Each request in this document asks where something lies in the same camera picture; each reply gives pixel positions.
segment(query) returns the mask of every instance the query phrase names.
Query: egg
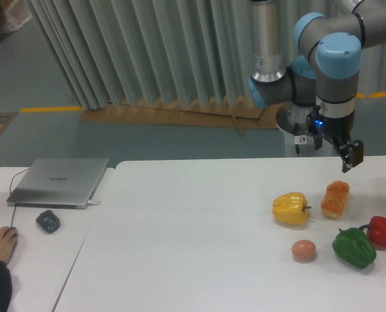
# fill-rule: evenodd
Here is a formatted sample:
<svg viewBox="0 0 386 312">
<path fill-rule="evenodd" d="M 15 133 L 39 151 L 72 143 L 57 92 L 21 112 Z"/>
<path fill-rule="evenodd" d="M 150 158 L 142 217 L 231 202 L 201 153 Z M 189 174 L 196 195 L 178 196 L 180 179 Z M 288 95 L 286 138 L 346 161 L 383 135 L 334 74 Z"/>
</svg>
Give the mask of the egg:
<svg viewBox="0 0 386 312">
<path fill-rule="evenodd" d="M 291 252 L 299 260 L 309 260 L 316 253 L 316 245 L 308 239 L 302 239 L 292 245 Z"/>
</svg>

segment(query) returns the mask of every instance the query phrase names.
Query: finger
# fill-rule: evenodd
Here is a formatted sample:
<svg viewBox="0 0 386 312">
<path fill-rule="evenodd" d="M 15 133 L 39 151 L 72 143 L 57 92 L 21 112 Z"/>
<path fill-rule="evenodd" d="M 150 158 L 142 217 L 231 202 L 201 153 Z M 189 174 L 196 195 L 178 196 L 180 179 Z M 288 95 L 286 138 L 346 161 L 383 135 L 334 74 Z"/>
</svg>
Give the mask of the finger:
<svg viewBox="0 0 386 312">
<path fill-rule="evenodd" d="M 15 235 L 16 233 L 17 233 L 17 229 L 14 227 L 10 227 L 10 229 L 7 232 L 5 232 L 3 239 L 5 241 L 9 241 L 12 238 L 12 236 Z"/>
<path fill-rule="evenodd" d="M 8 240 L 8 241 L 11 241 L 12 239 L 15 239 L 15 238 L 17 238 L 18 237 L 18 232 L 16 231 L 11 237 L 10 237 L 10 239 Z"/>
<path fill-rule="evenodd" d="M 8 242 L 8 245 L 10 246 L 10 248 L 14 248 L 14 246 L 17 244 L 17 241 L 18 241 L 18 238 L 17 236 L 14 236 L 10 239 L 10 241 Z"/>
<path fill-rule="evenodd" d="M 6 235 L 6 233 L 11 229 L 11 227 L 9 226 L 3 226 L 1 229 L 0 229 L 0 238 L 3 239 L 4 236 Z"/>
</svg>

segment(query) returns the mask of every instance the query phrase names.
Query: gray floor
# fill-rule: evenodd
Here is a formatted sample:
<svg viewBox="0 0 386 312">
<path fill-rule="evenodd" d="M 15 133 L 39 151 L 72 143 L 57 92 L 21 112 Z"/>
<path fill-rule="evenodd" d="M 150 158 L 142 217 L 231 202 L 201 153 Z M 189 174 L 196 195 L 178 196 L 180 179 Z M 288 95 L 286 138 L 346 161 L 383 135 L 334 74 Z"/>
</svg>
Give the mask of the gray floor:
<svg viewBox="0 0 386 312">
<path fill-rule="evenodd" d="M 0 37 L 0 112 L 76 106 L 33 21 Z M 38 157 L 128 160 L 284 157 L 278 130 L 80 122 L 81 112 L 21 113 L 0 136 L 0 165 L 30 166 Z M 386 155 L 386 99 L 357 101 L 354 138 L 365 155 Z"/>
</svg>

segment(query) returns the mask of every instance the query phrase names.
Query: yellow floor stripe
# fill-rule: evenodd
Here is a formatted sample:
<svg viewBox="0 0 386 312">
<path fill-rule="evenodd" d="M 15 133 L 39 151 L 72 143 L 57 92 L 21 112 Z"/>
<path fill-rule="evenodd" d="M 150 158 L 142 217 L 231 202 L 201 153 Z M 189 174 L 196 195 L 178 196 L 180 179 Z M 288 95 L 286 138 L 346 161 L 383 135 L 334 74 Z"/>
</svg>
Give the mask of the yellow floor stripe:
<svg viewBox="0 0 386 312">
<path fill-rule="evenodd" d="M 375 92 L 375 93 L 372 93 L 370 96 L 370 98 L 386 98 L 386 92 Z"/>
<path fill-rule="evenodd" d="M 19 112 L 65 112 L 65 111 L 83 111 L 80 106 L 59 106 L 59 107 L 30 107 L 21 109 Z"/>
</svg>

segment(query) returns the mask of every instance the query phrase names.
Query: silver laptop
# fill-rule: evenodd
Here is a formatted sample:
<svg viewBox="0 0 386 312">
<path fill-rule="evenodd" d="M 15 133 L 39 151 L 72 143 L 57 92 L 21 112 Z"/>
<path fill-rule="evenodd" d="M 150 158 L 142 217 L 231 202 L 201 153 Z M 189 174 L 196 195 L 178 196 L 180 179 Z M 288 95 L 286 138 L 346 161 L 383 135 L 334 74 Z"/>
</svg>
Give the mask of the silver laptop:
<svg viewBox="0 0 386 312">
<path fill-rule="evenodd" d="M 6 200 L 9 205 L 85 209 L 108 159 L 36 159 Z"/>
</svg>

